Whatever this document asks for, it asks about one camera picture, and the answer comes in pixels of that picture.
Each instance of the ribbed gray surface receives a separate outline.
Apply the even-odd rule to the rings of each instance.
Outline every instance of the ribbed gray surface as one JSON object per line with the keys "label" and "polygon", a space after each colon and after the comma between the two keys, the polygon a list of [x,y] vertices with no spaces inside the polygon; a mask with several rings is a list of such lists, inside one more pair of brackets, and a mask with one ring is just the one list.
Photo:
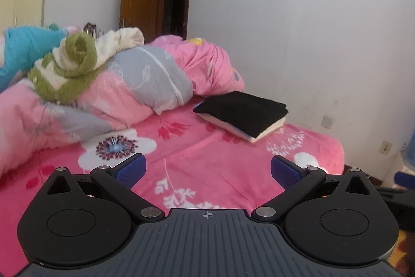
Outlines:
{"label": "ribbed gray surface", "polygon": [[242,210],[174,209],[163,221],[141,225],[125,249],[103,263],[66,271],[53,271],[31,265],[20,276],[386,277],[400,275],[384,262],[360,269],[336,269],[311,262],[285,242],[277,227],[253,222]]}

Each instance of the wall socket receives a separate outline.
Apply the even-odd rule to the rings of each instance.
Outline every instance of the wall socket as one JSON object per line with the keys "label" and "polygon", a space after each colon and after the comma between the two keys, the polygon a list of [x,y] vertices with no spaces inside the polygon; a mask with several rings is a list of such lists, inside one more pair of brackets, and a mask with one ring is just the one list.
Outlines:
{"label": "wall socket", "polygon": [[323,120],[321,120],[321,125],[324,128],[327,128],[328,130],[330,130],[331,127],[333,126],[333,121],[334,121],[334,118],[329,117],[327,115],[323,115]]}
{"label": "wall socket", "polygon": [[389,141],[383,140],[379,148],[379,153],[383,155],[389,155],[389,153],[391,152],[391,149],[392,149],[392,144]]}

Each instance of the green towel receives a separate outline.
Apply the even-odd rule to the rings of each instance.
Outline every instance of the green towel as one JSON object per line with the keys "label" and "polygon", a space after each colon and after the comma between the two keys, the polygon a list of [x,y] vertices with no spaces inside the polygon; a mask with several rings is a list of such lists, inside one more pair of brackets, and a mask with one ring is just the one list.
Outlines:
{"label": "green towel", "polygon": [[67,105],[74,102],[97,78],[94,39],[85,32],[61,41],[61,45],[35,62],[29,72],[36,92],[46,101]]}

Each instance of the folded black towel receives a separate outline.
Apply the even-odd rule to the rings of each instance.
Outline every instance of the folded black towel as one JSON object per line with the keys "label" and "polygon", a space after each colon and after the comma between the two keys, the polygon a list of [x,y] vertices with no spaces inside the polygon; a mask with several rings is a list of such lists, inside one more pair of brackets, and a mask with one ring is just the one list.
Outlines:
{"label": "folded black towel", "polygon": [[238,91],[208,97],[193,111],[210,114],[254,138],[288,113],[285,104]]}

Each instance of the blue object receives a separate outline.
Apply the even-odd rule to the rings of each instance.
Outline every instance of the blue object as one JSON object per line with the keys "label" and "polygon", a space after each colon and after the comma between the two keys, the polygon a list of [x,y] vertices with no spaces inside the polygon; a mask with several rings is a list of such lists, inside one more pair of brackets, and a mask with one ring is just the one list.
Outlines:
{"label": "blue object", "polygon": [[285,190],[294,186],[303,177],[303,168],[282,157],[271,160],[271,175]]}
{"label": "blue object", "polygon": [[135,154],[113,168],[115,180],[131,189],[146,173],[147,163],[144,155]]}
{"label": "blue object", "polygon": [[34,62],[58,47],[67,36],[64,30],[51,31],[23,26],[5,31],[4,66],[0,68],[0,93],[22,78]]}
{"label": "blue object", "polygon": [[398,171],[394,177],[399,186],[415,190],[415,176]]}

